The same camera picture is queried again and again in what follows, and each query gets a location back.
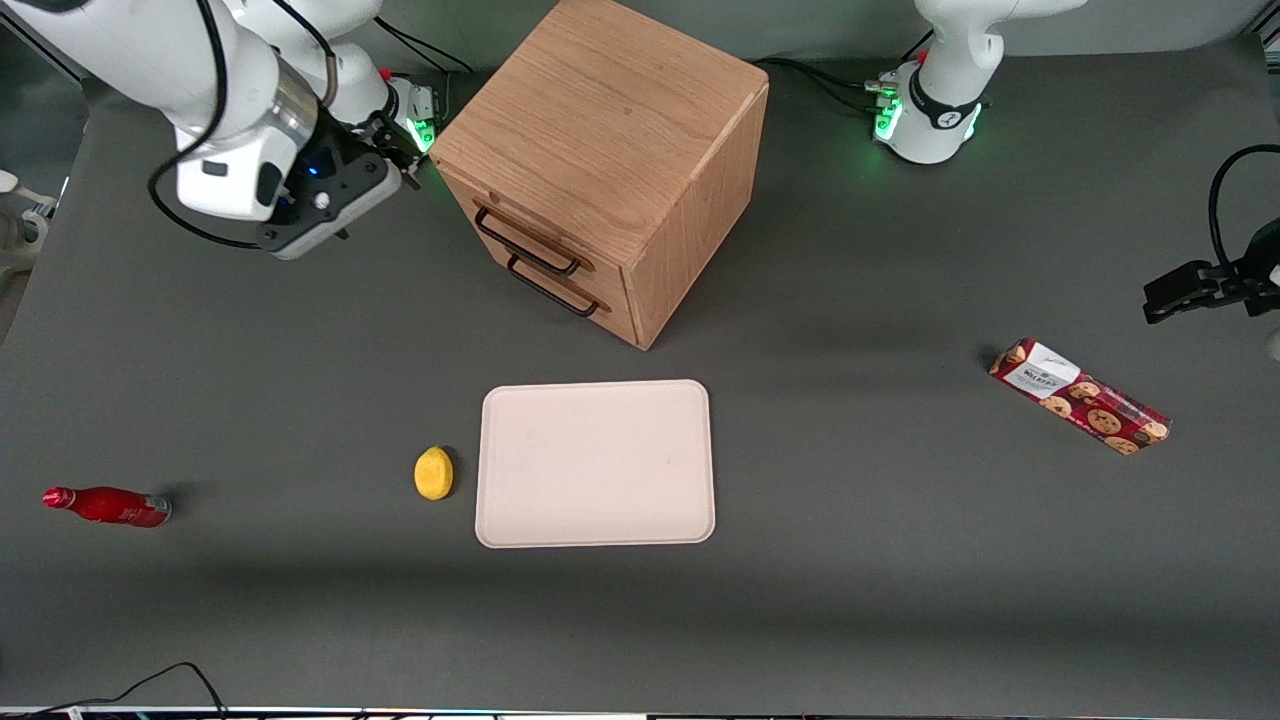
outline plastic tray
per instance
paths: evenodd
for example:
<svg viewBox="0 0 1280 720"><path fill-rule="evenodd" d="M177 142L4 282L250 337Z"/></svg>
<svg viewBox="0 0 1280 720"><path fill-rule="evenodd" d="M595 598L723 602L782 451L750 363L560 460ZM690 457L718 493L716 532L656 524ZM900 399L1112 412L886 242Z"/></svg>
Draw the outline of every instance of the plastic tray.
<svg viewBox="0 0 1280 720"><path fill-rule="evenodd" d="M673 544L716 529L695 380L511 386L485 397L476 538L488 547Z"/></svg>

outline cookie package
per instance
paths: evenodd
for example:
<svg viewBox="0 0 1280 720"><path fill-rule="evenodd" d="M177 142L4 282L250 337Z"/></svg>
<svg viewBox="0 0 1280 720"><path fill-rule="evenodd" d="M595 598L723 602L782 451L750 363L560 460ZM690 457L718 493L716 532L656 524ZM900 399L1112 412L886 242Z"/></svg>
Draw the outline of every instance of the cookie package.
<svg viewBox="0 0 1280 720"><path fill-rule="evenodd" d="M1005 351L991 374L1120 455L1169 437L1169 418L1029 337Z"/></svg>

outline power cord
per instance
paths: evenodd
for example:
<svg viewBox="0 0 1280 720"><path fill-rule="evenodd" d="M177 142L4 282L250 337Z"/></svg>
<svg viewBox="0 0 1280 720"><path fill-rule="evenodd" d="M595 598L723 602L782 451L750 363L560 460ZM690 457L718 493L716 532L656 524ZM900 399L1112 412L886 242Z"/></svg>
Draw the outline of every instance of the power cord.
<svg viewBox="0 0 1280 720"><path fill-rule="evenodd" d="M115 697L91 697L86 700L77 700L73 702L64 702L61 705L54 705L44 710L36 710L35 712L24 712L22 715L18 715L17 717L38 717L41 715L49 715L50 712L59 712L61 710L77 707L81 705L111 705L113 702L119 702L129 697L129 694L133 691L141 688L142 685L150 683L151 680L155 680L160 675L164 675L172 670L177 670L178 667L189 667L191 671L195 673L197 678L200 678L200 682L204 683L205 689L209 691L209 698L214 701L214 707L218 708L218 717L220 720L227 720L227 706L223 705L223 698L218 696L218 691L214 689L212 683L209 682L209 678L205 676L205 674L200 670L200 667L197 667L195 662L188 662L188 661L174 662L173 665L165 667L164 670L160 670L159 673L152 673L146 678L142 678L137 683L133 683L123 693Z"/></svg>
<svg viewBox="0 0 1280 720"><path fill-rule="evenodd" d="M399 40L401 42L404 42L406 40L408 42L416 42L416 44L421 45L422 47L426 47L431 53L435 53L436 55L440 55L443 58L448 58L449 60L453 60L454 63L458 64L460 68L462 68L463 70L466 70L468 73L476 72L475 68L472 68L471 65L463 63L458 58L456 58L456 56L445 53L444 50L440 50L439 47L436 47L435 45L431 45L430 42L425 41L425 40L413 37L412 35L410 35L410 33L399 29L398 27L393 26L392 23L389 23L389 22L387 22L387 20L384 20L381 18L375 17L374 22L378 24L378 27L380 27L384 31L387 31L388 33L396 36L396 38ZM440 72L443 73L443 72L445 72L445 69L440 68Z"/></svg>
<svg viewBox="0 0 1280 720"><path fill-rule="evenodd" d="M444 69L444 65L436 63L435 58L428 58L421 50L419 50L417 47L413 47L412 45L410 45L410 42L407 40L404 40L403 37L396 35L396 31L390 29L390 26L383 24L383 22L381 22L380 18L374 18L374 22L378 23L378 27L380 27L384 31L387 31L387 35L394 37L397 42L399 42L404 47L408 47L410 53L412 53L412 54L417 55L419 58L426 60L428 64L434 65L435 69L440 70L440 73L444 77L449 76L449 70Z"/></svg>
<svg viewBox="0 0 1280 720"><path fill-rule="evenodd" d="M920 40L916 40L915 45L913 45L910 50L908 50L906 53L902 53L902 56L899 59L899 63L905 63L905 61L910 60L911 55L914 55L915 51L919 50L922 45L924 45L925 42L928 42L931 37L933 37L933 28L929 28L929 32L924 33L924 36L920 37Z"/></svg>
<svg viewBox="0 0 1280 720"><path fill-rule="evenodd" d="M840 102L845 108L850 108L863 113L878 113L879 110L874 105L851 102L850 100L841 97L835 90L828 85L842 87L846 90L863 90L863 83L845 79L842 77L833 76L822 68L810 65L809 63L801 63L800 60L792 60L790 58L762 58L755 61L756 65L780 65L785 68L792 68L804 73L809 81L818 86L828 97Z"/></svg>
<svg viewBox="0 0 1280 720"><path fill-rule="evenodd" d="M160 163L160 167L157 167L155 170L151 172L151 177L147 178L147 195L151 196L151 202L154 202L155 206L159 208L160 211L165 214L166 218L173 220L173 223L180 227L182 229L197 237L202 237L207 241L216 242L218 245L225 245L227 247L237 247L241 250L257 250L259 247L252 242L228 240L225 237L216 236L209 231L197 228L196 225L179 218L177 213L174 213L168 205L165 205L164 200L160 199L160 192L156 190L156 184L160 182L160 178L165 173L172 170L178 163L191 156L192 152L198 150L201 145L204 145L210 137L212 137L214 132L218 129L218 124L223 122L223 114L227 113L227 54L223 50L223 38L221 36L218 35L218 23L214 19L214 10L212 8L209 6L209 1L210 0L196 0L196 5L200 8L200 18L205 23L205 32L209 33L209 45L214 53L214 77L216 81L214 115L209 119L209 127L206 127L205 132L200 133L200 136L196 137L195 142L179 150L178 152L174 152L173 156L170 156L164 163Z"/></svg>
<svg viewBox="0 0 1280 720"><path fill-rule="evenodd" d="M1222 192L1222 181L1226 179L1226 173L1234 167L1242 158L1257 152L1272 152L1280 155L1280 145L1251 145L1248 147L1242 147L1231 155L1222 160L1222 164L1213 173L1213 182L1208 186L1208 240L1213 243L1213 255L1217 256L1217 264L1222 266L1222 272L1226 273L1228 279L1235 283L1242 292L1249 295L1251 297L1257 297L1257 288L1245 286L1240 279L1240 273L1236 272L1235 264L1226 256L1226 250L1222 247L1222 228L1219 227L1217 220L1217 200L1219 195Z"/></svg>
<svg viewBox="0 0 1280 720"><path fill-rule="evenodd" d="M440 123L444 123L445 120L449 119L449 104L451 104L449 97L452 95L449 91L449 78L452 77L453 73L444 73L444 109L440 110Z"/></svg>

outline black clamp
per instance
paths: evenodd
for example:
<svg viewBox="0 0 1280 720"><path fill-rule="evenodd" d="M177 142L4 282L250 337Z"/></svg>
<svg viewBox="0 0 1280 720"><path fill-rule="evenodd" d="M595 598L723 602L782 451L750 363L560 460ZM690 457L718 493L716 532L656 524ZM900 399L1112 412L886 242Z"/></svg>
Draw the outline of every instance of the black clamp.
<svg viewBox="0 0 1280 720"><path fill-rule="evenodd" d="M1147 295L1142 310L1152 325L1187 310L1236 302L1244 302L1251 318L1280 310L1280 287L1270 279L1276 265L1280 265L1280 218L1253 236L1244 256L1231 263L1230 269L1192 260L1147 283L1142 288Z"/></svg>

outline drawer handle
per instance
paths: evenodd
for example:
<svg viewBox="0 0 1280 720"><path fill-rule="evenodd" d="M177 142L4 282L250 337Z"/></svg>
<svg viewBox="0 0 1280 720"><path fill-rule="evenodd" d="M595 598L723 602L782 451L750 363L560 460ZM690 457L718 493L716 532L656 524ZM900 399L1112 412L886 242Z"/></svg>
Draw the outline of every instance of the drawer handle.
<svg viewBox="0 0 1280 720"><path fill-rule="evenodd" d="M507 240L506 237L502 236L502 233L484 224L484 219L492 214L493 213L490 213L488 208L480 208L480 210L476 213L476 227L480 228L480 232L485 233L486 236L502 243L502 246L509 250L512 255L520 256L520 259L524 260L525 263L529 263L530 265L534 265L535 268L539 268L545 273L561 278L567 278L572 275L573 270L581 266L579 259L573 258L572 260L570 260L568 265L564 265L563 268L557 268L556 265L552 265L547 260L543 260L541 258L516 245L511 240Z"/></svg>
<svg viewBox="0 0 1280 720"><path fill-rule="evenodd" d="M507 260L507 272L509 272L511 274L516 275L516 279L517 279L517 281L520 281L520 282L522 282L522 283L527 284L529 287L531 287L531 288L536 290L538 292L540 292L540 293L545 295L547 297L550 297L550 299L552 299L552 300L554 300L554 301L556 301L556 304L557 304L557 305L559 305L561 307L563 307L563 309L568 310L570 313L572 313L572 314L577 315L579 318L590 318L591 315L594 315L594 314L595 314L595 311L596 311L596 310L599 310L599 309L600 309L600 304L599 304L599 301L595 301L595 300L593 300L593 301L591 301L591 304L590 304L590 305L588 305L586 307L573 307L572 305L570 305L570 304L568 304L568 302L567 302L567 301L566 301L564 299L562 299L561 296L556 295L554 292L552 292L552 291L547 290L545 287L543 287L543 286L540 286L540 284L535 283L535 282L534 282L534 281L531 281L530 278L527 278L527 277L525 277L525 275L520 274L518 272L516 272L516 263L518 263L520 260L521 260L521 258L520 258L520 256L517 256L517 255L512 255L512 256L511 256L511 260Z"/></svg>

